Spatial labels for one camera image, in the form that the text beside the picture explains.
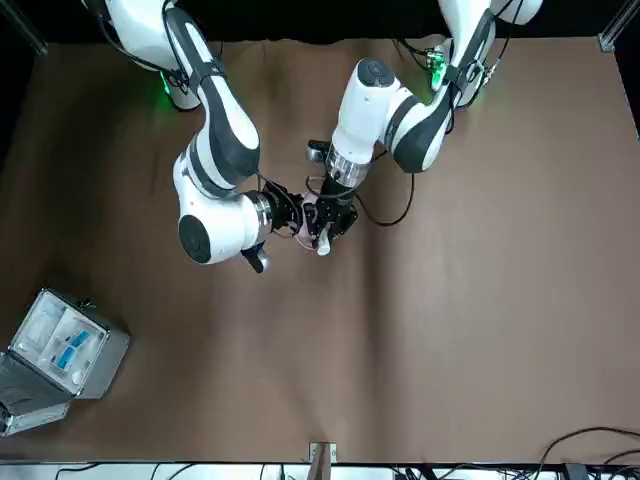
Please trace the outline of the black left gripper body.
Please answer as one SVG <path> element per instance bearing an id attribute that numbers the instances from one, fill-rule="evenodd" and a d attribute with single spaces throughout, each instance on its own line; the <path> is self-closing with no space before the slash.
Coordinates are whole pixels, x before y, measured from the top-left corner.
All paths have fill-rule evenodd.
<path id="1" fill-rule="evenodd" d="M 335 180 L 324 180 L 320 190 L 320 212 L 327 220 L 340 220 L 348 214 L 354 196 L 355 187 L 345 187 Z"/>

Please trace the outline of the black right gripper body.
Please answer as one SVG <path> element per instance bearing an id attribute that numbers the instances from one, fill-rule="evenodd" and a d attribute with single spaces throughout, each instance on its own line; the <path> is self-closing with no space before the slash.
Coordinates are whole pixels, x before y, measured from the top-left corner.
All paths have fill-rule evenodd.
<path id="1" fill-rule="evenodd" d="M 293 206 L 288 191 L 277 183 L 269 183 L 268 195 L 272 210 L 272 232 L 280 234 L 281 229 L 287 229 L 291 234 Z"/>

